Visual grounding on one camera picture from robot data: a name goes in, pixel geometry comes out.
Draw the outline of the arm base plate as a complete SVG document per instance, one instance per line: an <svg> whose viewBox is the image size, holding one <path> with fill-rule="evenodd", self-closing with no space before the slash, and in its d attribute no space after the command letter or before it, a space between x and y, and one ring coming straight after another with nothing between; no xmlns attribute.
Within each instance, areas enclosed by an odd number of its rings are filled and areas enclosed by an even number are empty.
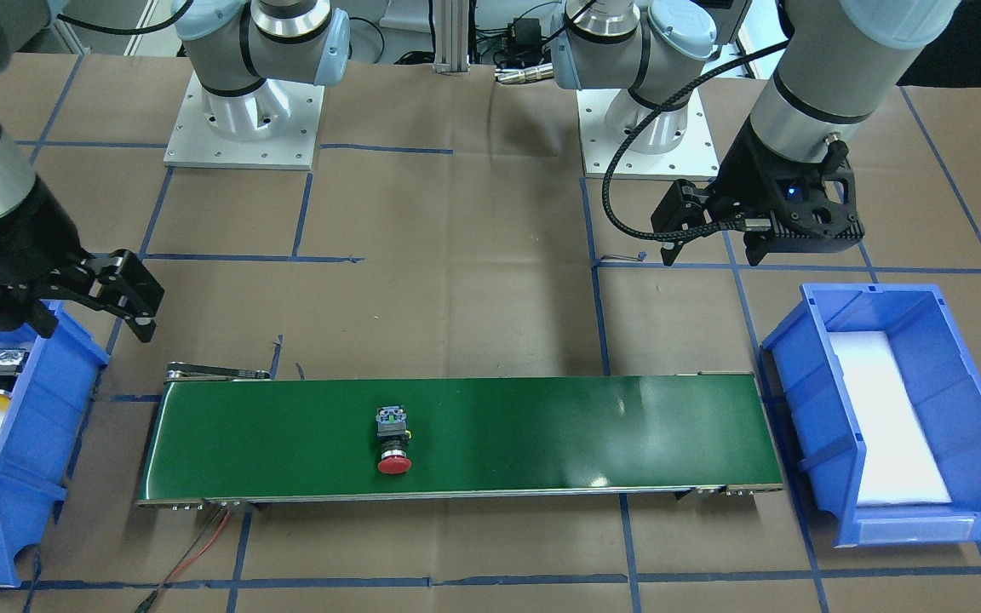
<svg viewBox="0 0 981 613"><path fill-rule="evenodd" d="M169 167L310 171L326 89L266 80L259 89L223 97L196 75L186 87L169 136Z"/></svg>
<svg viewBox="0 0 981 613"><path fill-rule="evenodd" d="M585 177L603 177L612 155L647 112L626 89L577 92ZM663 113L643 129L624 152L614 177L708 181L716 178L719 164L701 94L696 92L686 100L686 107Z"/></svg>

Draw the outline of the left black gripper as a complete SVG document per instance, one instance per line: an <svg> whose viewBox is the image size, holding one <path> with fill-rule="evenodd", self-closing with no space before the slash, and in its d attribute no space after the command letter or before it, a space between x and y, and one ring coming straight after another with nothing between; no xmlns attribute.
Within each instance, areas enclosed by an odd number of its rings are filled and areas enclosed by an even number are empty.
<svg viewBox="0 0 981 613"><path fill-rule="evenodd" d="M771 253L836 253L864 238L857 211L849 147L831 140L821 162L793 162L764 145L750 124L740 128L716 177L716 194L689 180L674 180L651 214L664 239L665 266L685 245L720 232L723 224L744 234L748 260Z"/></svg>

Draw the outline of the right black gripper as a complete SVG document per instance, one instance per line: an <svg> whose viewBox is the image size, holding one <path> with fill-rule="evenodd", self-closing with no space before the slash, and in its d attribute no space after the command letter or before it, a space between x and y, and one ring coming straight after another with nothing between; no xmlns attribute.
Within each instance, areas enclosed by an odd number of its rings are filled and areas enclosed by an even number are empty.
<svg viewBox="0 0 981 613"><path fill-rule="evenodd" d="M59 319L43 299L56 296L120 318L148 344L166 290L129 249L92 256L77 226L42 179L0 218L0 331L30 326L50 339Z"/></svg>

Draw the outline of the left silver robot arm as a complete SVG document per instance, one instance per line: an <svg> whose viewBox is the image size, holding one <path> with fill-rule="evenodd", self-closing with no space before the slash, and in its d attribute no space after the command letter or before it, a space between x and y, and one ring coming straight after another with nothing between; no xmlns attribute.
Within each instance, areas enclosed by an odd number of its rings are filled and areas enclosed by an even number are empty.
<svg viewBox="0 0 981 613"><path fill-rule="evenodd" d="M661 245L667 266L692 241L740 232L750 265L772 253L836 253L865 231L850 140L924 47L945 30L955 1L780 1L785 38L705 69L719 27L693 1L564 1L550 36L562 89L612 90L605 120L615 151L599 168L602 206L624 234ZM779 54L708 186L671 183L651 229L626 224L611 182L627 152L664 154L681 143L691 98L736 67Z"/></svg>

